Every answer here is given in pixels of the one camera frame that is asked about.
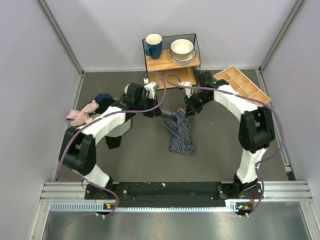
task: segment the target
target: blue striped cloth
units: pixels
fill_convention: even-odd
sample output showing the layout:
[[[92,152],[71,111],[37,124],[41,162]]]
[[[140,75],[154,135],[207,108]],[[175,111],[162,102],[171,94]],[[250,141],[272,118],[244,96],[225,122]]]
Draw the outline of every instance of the blue striped cloth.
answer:
[[[170,152],[193,155],[196,146],[192,140],[191,128],[186,113],[178,109],[175,115],[163,113],[160,116],[162,123],[173,133],[170,141]]]

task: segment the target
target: wooden shelf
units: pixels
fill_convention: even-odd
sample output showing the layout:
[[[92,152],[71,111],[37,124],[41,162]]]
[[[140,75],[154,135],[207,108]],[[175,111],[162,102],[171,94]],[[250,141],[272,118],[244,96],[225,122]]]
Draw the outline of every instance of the wooden shelf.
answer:
[[[271,99],[260,88],[258,88],[246,75],[243,74],[243,72],[241,72],[235,66],[231,66],[221,72],[218,72],[214,75],[214,78],[217,80],[226,80],[230,86],[241,96],[259,100],[265,104],[271,101]]]
[[[158,59],[152,59],[150,56],[146,55],[145,61],[147,72],[158,72],[200,66],[198,53],[189,65],[181,66],[175,64],[171,59],[170,49],[163,49],[161,56]]]
[[[159,71],[158,72],[162,77],[164,77],[167,73],[174,73],[177,74],[179,76],[179,78],[181,79],[182,82],[184,81],[188,81],[191,82],[191,84],[194,86],[197,84],[195,75],[194,75],[194,71],[192,70],[191,67],[187,67],[187,68],[178,68],[178,69],[173,69],[173,70],[167,70],[167,71]],[[161,81],[161,79],[155,75],[155,74],[150,74],[148,76],[148,80],[149,82],[156,82],[159,84],[159,88],[158,90],[164,89],[164,83]],[[168,76],[168,80],[170,82],[173,82],[175,84],[178,84],[179,81],[175,76],[169,75]],[[176,88],[176,86],[173,86],[169,83],[166,82],[165,84],[167,89],[172,89],[172,88]]]

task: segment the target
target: stacked bowl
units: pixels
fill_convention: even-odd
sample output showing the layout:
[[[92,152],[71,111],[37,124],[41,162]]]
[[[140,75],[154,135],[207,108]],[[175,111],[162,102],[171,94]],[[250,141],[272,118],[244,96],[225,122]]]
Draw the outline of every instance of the stacked bowl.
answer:
[[[187,66],[196,57],[197,51],[191,41],[178,39],[171,43],[170,55],[175,64]]]

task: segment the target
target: gray floor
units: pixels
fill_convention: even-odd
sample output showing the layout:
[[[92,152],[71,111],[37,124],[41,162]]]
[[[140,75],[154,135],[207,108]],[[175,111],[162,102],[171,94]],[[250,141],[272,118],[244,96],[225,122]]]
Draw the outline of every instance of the gray floor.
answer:
[[[51,212],[43,240],[311,240],[297,202],[263,202],[250,218],[222,212],[118,212],[106,220],[94,213],[77,219],[83,214]],[[53,235],[49,225],[61,233]]]
[[[254,70],[243,70],[257,85]],[[80,110],[99,93],[109,93],[121,97],[129,83],[143,84],[144,72],[86,73],[78,99]],[[157,91],[158,99],[163,90]],[[177,88],[167,91],[161,106],[163,110],[185,109],[185,92]],[[131,129],[122,137],[120,148],[109,150],[102,140],[96,147],[97,164],[120,182],[201,182],[232,181],[242,154],[238,141],[239,121],[217,102],[208,103],[203,111],[189,119],[193,141],[196,146],[194,156],[186,156],[169,151],[171,133],[159,118],[147,118],[137,114],[132,119]],[[265,157],[278,149],[273,141]],[[260,167],[265,181],[288,180],[281,157]],[[63,173],[75,174],[64,168]],[[61,177],[60,181],[72,181]]]

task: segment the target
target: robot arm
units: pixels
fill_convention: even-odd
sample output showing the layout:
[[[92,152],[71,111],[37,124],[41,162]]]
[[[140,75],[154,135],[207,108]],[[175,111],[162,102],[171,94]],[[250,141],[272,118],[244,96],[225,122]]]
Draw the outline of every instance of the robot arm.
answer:
[[[122,136],[129,130],[131,118],[135,113],[123,112],[108,117],[104,116],[123,110],[146,110],[156,106],[158,102],[155,91],[158,87],[159,85],[155,82],[148,83],[145,86],[132,83],[126,87],[121,101],[112,103],[101,116],[96,118],[100,119],[98,122],[86,128],[84,128],[84,125],[78,128],[68,128],[63,138],[59,160],[61,160],[62,154],[74,134],[79,129],[84,128],[71,144],[63,164],[98,186],[109,187],[113,180],[96,164],[96,145],[105,136],[110,138]],[[160,116],[161,113],[161,110],[156,108],[143,114],[146,117],[153,118]]]
[[[218,91],[202,90],[191,95],[186,93],[184,101],[187,116],[200,113],[206,103],[216,101],[225,106],[239,120],[238,139],[243,150],[233,185],[234,191],[240,194],[256,186],[258,182],[256,163],[261,161],[270,142],[275,139],[271,111],[265,106],[257,106],[236,97],[238,93],[225,80],[214,80],[209,72],[200,75],[198,84],[201,87],[234,93],[230,95]]]

